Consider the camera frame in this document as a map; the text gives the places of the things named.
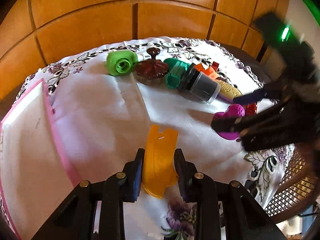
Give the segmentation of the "magenta plastic mould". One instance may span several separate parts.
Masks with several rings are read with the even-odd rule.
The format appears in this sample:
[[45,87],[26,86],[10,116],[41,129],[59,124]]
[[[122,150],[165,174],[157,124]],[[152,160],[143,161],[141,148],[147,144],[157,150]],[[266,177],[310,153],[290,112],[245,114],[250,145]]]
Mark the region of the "magenta plastic mould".
[[[245,116],[245,109],[242,105],[230,105],[225,112],[217,112],[213,115],[213,120],[221,118],[239,118]],[[237,132],[217,132],[217,134],[226,140],[236,140],[239,136]]]

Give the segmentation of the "red plastic tool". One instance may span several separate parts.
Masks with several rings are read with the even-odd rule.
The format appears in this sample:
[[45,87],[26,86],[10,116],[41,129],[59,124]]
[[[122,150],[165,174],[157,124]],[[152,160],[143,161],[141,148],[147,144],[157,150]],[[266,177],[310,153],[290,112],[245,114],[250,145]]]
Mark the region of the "red plastic tool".
[[244,109],[245,109],[245,116],[256,115],[258,106],[257,106],[257,103],[254,102],[254,103],[247,104],[244,107]]

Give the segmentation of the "yellow plastic mould piece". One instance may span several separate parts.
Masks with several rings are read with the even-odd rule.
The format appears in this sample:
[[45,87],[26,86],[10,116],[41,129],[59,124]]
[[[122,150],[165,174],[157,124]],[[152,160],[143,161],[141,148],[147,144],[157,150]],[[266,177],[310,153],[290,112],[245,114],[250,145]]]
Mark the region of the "yellow plastic mould piece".
[[162,199],[165,190],[174,186],[178,175],[174,168],[174,153],[178,140],[178,131],[152,125],[146,141],[142,186],[151,196]]

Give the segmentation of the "clear jar black lid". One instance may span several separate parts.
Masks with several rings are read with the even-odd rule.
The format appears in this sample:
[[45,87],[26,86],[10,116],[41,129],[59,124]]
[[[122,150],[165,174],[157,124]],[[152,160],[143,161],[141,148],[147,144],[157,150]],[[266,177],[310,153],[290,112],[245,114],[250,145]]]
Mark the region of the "clear jar black lid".
[[178,91],[187,91],[205,103],[212,103],[219,94],[221,85],[195,68],[192,63],[181,76]]

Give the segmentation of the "teal plastic stamp cutter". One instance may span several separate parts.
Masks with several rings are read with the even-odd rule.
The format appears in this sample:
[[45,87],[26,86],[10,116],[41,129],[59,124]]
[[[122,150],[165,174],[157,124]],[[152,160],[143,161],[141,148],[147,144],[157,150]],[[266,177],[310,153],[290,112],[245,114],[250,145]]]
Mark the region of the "teal plastic stamp cutter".
[[190,67],[190,64],[176,58],[165,59],[164,63],[168,65],[169,70],[165,75],[165,84],[170,89],[176,89],[180,85],[181,78]]

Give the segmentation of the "dark brown flower cutter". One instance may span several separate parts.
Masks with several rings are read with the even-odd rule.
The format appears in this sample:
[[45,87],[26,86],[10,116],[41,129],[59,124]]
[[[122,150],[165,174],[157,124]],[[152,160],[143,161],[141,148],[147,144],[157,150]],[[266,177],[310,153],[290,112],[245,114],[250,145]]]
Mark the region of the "dark brown flower cutter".
[[160,53],[158,48],[149,48],[146,52],[151,56],[150,59],[136,64],[136,74],[148,80],[154,80],[165,77],[169,72],[169,66],[161,60],[156,59]]

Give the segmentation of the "green white plastic toy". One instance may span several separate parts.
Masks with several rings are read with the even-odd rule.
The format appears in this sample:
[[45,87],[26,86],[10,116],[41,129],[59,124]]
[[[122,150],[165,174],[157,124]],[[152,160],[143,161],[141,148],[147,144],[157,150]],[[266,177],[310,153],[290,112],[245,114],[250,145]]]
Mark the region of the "green white plastic toy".
[[110,52],[106,58],[106,69],[109,75],[120,76],[134,71],[138,55],[130,50]]

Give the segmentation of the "yellow textured roller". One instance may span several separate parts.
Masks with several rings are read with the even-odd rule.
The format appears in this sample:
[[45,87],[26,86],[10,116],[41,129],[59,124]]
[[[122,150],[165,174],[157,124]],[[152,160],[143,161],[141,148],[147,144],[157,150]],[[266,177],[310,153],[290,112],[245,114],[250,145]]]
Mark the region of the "yellow textured roller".
[[219,97],[223,100],[232,103],[234,98],[242,96],[242,93],[237,88],[222,80],[215,80],[220,86]]

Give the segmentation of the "orange plastic cutter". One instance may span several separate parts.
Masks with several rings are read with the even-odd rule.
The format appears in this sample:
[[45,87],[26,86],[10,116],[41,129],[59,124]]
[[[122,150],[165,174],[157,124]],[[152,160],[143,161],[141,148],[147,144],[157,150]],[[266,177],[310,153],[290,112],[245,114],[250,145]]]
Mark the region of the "orange plastic cutter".
[[197,64],[194,66],[196,70],[198,70],[199,72],[202,72],[204,74],[206,74],[208,77],[210,77],[212,80],[216,80],[219,75],[217,74],[217,72],[213,69],[213,67],[208,67],[207,69],[205,69],[203,67],[203,65],[201,63]]

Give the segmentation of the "wicker chair seat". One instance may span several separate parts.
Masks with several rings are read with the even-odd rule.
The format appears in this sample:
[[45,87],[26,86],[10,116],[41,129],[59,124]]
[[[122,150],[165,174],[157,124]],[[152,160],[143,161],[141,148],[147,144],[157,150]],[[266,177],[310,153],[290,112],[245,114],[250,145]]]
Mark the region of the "wicker chair seat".
[[318,195],[319,178],[298,150],[294,150],[281,184],[265,211],[273,222],[280,223],[301,214]]

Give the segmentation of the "white floral embroidered tablecloth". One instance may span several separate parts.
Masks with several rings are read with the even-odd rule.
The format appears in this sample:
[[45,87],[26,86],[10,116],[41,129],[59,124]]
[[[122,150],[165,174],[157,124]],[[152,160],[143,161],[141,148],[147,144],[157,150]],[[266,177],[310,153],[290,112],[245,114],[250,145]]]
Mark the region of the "white floral embroidered tablecloth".
[[39,68],[12,95],[9,110],[28,88],[44,80],[56,127],[80,181],[103,181],[120,171],[146,146],[150,127],[157,125],[162,131],[178,131],[176,146],[201,172],[222,183],[240,181],[266,206],[284,176],[293,146],[247,153],[240,142],[225,140],[210,127],[212,116],[229,107],[225,100],[205,103],[169,89],[163,79],[108,74],[110,52],[131,50],[145,60],[152,47],[161,50],[160,60],[176,58],[204,67],[217,63],[219,77],[243,94],[269,81],[259,64],[239,49],[194,38],[147,38],[103,45]]

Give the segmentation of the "pink cardboard box tray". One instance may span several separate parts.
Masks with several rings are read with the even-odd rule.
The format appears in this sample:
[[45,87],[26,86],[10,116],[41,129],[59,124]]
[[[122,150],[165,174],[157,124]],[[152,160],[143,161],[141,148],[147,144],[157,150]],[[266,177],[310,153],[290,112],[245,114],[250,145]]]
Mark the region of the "pink cardboard box tray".
[[17,238],[31,239],[80,180],[39,80],[1,121],[1,208]]

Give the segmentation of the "wooden wall cabinet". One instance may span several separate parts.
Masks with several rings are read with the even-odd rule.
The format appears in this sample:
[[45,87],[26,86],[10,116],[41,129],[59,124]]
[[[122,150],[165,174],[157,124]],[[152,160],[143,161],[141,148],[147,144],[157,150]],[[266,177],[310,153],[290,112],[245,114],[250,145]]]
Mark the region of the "wooden wall cabinet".
[[147,37],[194,37],[256,57],[253,20],[286,15],[289,0],[17,0],[1,23],[1,97],[63,57]]

